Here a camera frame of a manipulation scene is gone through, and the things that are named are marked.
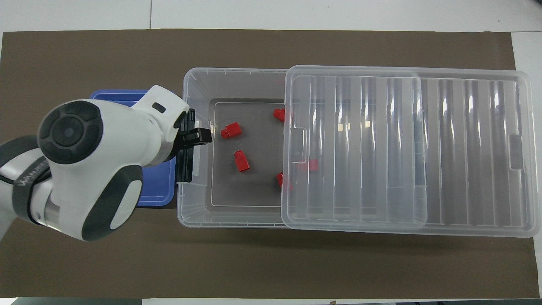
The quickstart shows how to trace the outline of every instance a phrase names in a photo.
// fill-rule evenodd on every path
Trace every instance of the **plastic lid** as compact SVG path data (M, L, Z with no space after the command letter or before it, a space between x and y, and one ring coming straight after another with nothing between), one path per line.
M521 72L295 66L285 104L281 213L291 228L520 237L538 230L530 88Z

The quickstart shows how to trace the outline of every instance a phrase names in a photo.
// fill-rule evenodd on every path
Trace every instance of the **brown mat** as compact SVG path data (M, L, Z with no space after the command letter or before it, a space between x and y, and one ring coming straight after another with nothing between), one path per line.
M104 88L182 91L192 67L297 64L514 69L509 33L112 30L4 33L0 142ZM0 296L539 297L533 240L189 229L137 209L84 243L17 220L0 244Z

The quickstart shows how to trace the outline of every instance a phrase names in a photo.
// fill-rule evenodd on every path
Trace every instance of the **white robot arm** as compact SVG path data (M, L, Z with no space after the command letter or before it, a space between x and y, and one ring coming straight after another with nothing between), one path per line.
M54 108L37 137L0 146L0 212L80 240L108 235L136 206L141 167L211 142L207 129L179 132L188 111L160 86L132 107L81 99Z

